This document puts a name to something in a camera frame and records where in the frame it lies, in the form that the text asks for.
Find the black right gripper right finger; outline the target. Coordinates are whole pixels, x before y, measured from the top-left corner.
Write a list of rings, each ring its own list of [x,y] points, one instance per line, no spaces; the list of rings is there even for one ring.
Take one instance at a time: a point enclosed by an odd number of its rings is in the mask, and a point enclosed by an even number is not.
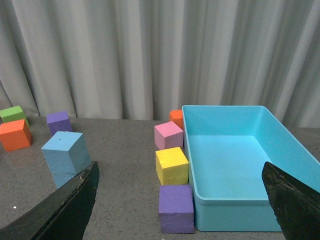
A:
[[[268,161],[261,177],[285,239],[318,240],[320,193]]]

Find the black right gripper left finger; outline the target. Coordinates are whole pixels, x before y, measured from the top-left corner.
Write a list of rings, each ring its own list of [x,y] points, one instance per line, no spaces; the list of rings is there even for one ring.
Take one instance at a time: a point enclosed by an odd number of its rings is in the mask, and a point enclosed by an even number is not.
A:
[[[0,230],[2,240],[81,240],[100,179],[97,162]]]

